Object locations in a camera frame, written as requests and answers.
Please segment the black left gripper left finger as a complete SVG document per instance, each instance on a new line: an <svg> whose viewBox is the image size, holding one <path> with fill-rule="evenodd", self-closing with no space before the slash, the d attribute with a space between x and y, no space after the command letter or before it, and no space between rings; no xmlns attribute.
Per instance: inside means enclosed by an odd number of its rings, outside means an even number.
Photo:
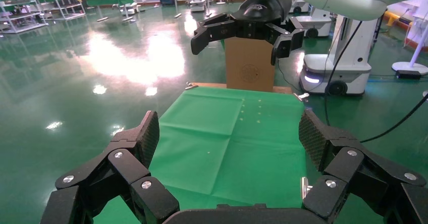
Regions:
<svg viewBox="0 0 428 224"><path fill-rule="evenodd" d="M137 127L116 133L102 153L56 180L41 223L93 223L116 197L140 223L165 222L180 207L149 171L158 141L158 115L148 111Z"/></svg>

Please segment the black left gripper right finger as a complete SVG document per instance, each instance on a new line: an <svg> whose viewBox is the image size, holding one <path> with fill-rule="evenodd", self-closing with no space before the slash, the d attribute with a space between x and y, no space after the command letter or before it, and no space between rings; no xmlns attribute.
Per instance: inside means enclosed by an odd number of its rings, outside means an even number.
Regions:
<svg viewBox="0 0 428 224"><path fill-rule="evenodd" d="M333 223L349 195L361 198L384 223L427 223L426 179L362 145L350 132L324 124L305 109L299 141L321 176L302 189L303 207Z"/></svg>

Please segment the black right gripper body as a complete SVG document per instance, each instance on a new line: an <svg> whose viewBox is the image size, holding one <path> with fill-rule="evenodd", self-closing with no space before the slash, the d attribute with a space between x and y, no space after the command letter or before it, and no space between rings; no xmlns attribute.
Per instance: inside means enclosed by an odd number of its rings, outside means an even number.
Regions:
<svg viewBox="0 0 428 224"><path fill-rule="evenodd" d="M235 36L275 42L284 33L281 28L292 0L246 0L230 14Z"/></svg>

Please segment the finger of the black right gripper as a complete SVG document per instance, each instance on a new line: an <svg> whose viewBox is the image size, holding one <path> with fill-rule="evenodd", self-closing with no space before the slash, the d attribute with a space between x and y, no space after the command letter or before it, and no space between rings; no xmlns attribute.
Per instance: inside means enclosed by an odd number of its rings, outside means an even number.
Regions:
<svg viewBox="0 0 428 224"><path fill-rule="evenodd" d="M234 37L236 34L235 21L227 13L221 13L198 22L191 38L191 51L198 55L212 41Z"/></svg>
<svg viewBox="0 0 428 224"><path fill-rule="evenodd" d="M267 23L266 28L266 40L273 46L271 52L272 66L278 62L278 59L288 58L291 51L302 47L304 28L296 17L290 17L280 25Z"/></svg>

